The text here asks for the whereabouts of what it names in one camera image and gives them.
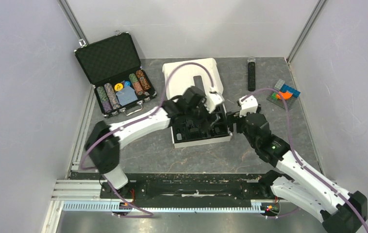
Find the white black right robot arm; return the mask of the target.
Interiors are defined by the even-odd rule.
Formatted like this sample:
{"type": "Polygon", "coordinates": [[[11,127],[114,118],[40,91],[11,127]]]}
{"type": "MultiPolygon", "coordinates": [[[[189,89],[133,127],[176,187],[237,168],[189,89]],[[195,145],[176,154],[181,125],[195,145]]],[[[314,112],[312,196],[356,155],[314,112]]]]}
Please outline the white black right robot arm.
{"type": "Polygon", "coordinates": [[[309,165],[287,143],[274,135],[260,113],[227,115],[228,127],[245,136],[271,170],[259,179],[262,197],[285,199],[316,218],[328,233],[368,232],[368,200],[360,191],[349,192],[309,165]]]}

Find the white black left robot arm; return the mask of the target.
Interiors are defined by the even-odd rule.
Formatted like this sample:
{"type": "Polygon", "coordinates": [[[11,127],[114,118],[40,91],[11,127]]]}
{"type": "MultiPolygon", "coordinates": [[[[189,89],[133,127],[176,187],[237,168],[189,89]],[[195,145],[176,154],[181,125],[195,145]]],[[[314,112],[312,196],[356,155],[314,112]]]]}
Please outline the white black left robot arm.
{"type": "Polygon", "coordinates": [[[109,183],[119,198],[129,195],[131,185],[120,165],[120,150],[131,142],[146,135],[190,118],[209,130],[219,118],[215,109],[223,104],[223,96],[214,88],[204,93],[191,86],[182,95],[163,101],[159,106],[132,119],[107,125],[104,121],[96,124],[85,145],[86,155],[109,183]]]}

